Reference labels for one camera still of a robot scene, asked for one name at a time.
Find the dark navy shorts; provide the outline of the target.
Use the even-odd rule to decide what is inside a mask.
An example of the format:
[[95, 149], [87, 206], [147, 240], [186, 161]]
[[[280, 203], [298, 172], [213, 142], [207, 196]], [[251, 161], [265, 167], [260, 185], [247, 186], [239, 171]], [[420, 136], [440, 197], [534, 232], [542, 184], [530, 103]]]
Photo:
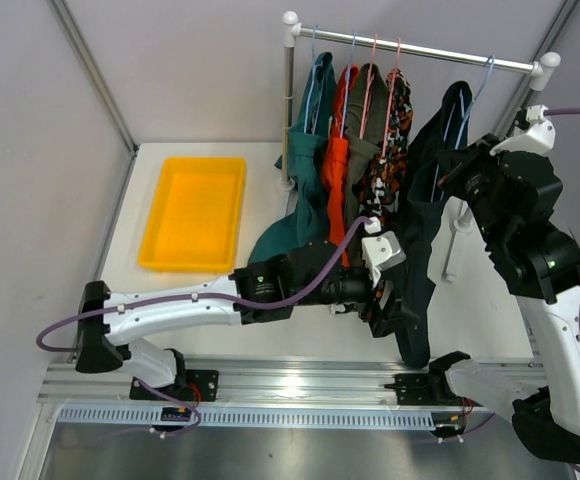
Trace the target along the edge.
[[404, 184], [399, 193], [396, 234], [406, 253], [404, 305], [419, 316], [416, 328], [395, 333], [402, 361], [410, 368], [428, 365], [428, 307], [436, 284], [428, 277], [432, 242], [441, 225], [448, 197], [436, 189], [440, 174], [436, 155], [443, 150], [446, 122], [451, 120], [451, 136], [460, 123], [459, 92], [465, 101], [473, 96], [469, 84], [457, 81], [444, 93], [439, 110], [412, 141]]

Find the blue wire hanger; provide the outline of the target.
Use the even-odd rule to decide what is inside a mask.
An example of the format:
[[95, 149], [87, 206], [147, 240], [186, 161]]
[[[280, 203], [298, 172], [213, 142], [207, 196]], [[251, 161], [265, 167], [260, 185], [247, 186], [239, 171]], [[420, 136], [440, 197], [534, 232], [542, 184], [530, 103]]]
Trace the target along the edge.
[[481, 85], [479, 86], [477, 93], [470, 98], [470, 102], [467, 103], [465, 101], [465, 97], [463, 95], [463, 91], [459, 92], [459, 113], [460, 113], [460, 123], [459, 126], [455, 129], [455, 135], [451, 136], [451, 120], [446, 122], [444, 134], [443, 134], [443, 147], [448, 149], [452, 147], [454, 150], [458, 150], [459, 147], [462, 145], [463, 141], [467, 141], [467, 128], [470, 120], [470, 116], [472, 110], [474, 109], [474, 105], [478, 102], [480, 96], [482, 95], [483, 90], [485, 89], [486, 85], [488, 84], [492, 71], [494, 69], [494, 62], [496, 60], [496, 55], [492, 54], [488, 57], [487, 61], [484, 63], [485, 66], [488, 67], [487, 73], [485, 74]]

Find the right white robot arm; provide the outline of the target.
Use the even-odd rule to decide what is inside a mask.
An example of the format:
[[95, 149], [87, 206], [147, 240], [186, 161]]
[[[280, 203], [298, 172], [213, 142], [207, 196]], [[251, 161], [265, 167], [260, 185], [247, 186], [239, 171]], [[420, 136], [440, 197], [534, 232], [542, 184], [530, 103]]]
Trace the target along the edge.
[[548, 157], [499, 151], [486, 135], [440, 152], [439, 186], [467, 202], [495, 271], [536, 341], [547, 383], [535, 387], [463, 352], [431, 363], [428, 395], [475, 401], [510, 422], [543, 460], [580, 465], [580, 248], [550, 221], [563, 184]]

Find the pink hanger of camouflage shorts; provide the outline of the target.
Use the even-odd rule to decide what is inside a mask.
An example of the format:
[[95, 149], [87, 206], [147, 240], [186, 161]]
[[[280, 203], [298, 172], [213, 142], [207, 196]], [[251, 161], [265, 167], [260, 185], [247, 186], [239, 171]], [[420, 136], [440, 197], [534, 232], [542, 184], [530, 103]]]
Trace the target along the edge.
[[382, 150], [381, 150], [381, 157], [380, 157], [381, 162], [384, 162], [386, 160], [386, 156], [387, 156], [387, 150], [388, 150], [387, 144], [388, 144], [388, 137], [389, 137], [389, 130], [390, 130], [391, 110], [392, 110], [393, 99], [394, 99], [396, 79], [397, 79], [399, 72], [400, 72], [399, 62], [400, 62], [400, 57], [401, 57], [401, 45], [402, 45], [402, 40], [401, 40], [401, 38], [398, 38], [395, 64], [394, 64], [393, 69], [390, 72], [388, 104], [387, 104], [386, 116], [385, 116], [385, 122], [384, 122], [384, 135], [383, 135]]

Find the orange camouflage pattern shorts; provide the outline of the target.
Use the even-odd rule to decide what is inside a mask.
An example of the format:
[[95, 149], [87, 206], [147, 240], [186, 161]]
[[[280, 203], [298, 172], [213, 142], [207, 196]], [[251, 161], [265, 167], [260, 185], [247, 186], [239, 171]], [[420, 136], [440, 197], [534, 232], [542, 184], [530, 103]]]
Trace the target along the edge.
[[[388, 87], [390, 72], [386, 77], [381, 76]], [[362, 178], [363, 190], [358, 216], [377, 216], [382, 223], [386, 223], [395, 211], [398, 192], [405, 180], [413, 117], [411, 87], [400, 71], [396, 79], [391, 110], [386, 160], [380, 161], [380, 153], [370, 161], [366, 174]]]

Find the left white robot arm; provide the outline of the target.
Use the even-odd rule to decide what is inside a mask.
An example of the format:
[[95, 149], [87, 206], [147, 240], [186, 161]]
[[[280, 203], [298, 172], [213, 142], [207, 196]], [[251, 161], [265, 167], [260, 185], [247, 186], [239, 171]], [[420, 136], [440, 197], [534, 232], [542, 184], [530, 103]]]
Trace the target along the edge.
[[246, 326], [291, 317], [299, 305], [351, 308], [376, 338], [418, 324], [396, 288], [405, 254], [386, 236], [370, 240], [364, 266], [346, 267], [328, 241], [310, 242], [288, 253], [252, 263], [193, 287], [148, 293], [119, 293], [103, 281], [83, 291], [76, 343], [76, 370], [132, 375], [132, 398], [188, 400], [203, 386], [187, 373], [182, 353], [161, 349], [148, 336], [200, 326]]

